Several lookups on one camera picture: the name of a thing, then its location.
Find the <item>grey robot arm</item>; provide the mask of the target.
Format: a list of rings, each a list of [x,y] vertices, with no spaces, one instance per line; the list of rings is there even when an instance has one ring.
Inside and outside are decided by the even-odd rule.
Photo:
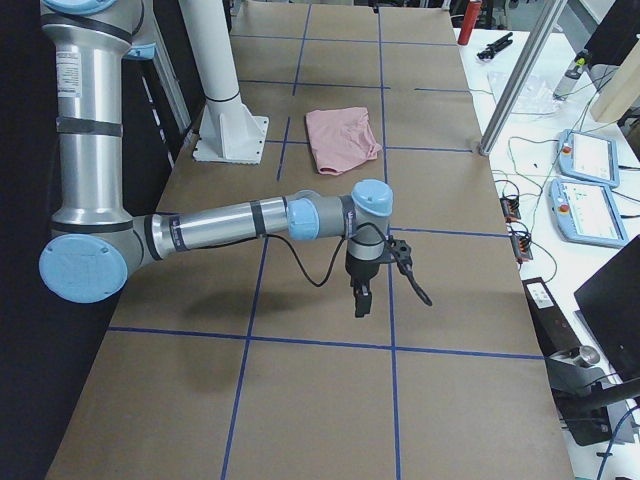
[[[207,208],[223,190],[211,175],[179,167],[160,211],[131,215],[123,204],[121,73],[125,58],[153,56],[162,45],[149,1],[44,1],[41,26],[56,49],[62,204],[39,258],[44,284],[75,303],[96,303],[141,268],[173,254],[255,239],[335,237],[358,317],[371,310],[371,280],[396,262],[385,234],[393,193],[365,179],[342,196],[311,190]]]

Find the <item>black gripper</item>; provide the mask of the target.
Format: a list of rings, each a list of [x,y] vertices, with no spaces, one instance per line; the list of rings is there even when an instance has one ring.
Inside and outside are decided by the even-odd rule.
[[[364,318],[371,312],[372,293],[370,281],[378,274],[380,263],[374,260],[362,260],[351,253],[346,254],[345,269],[350,277],[355,301],[355,317]]]

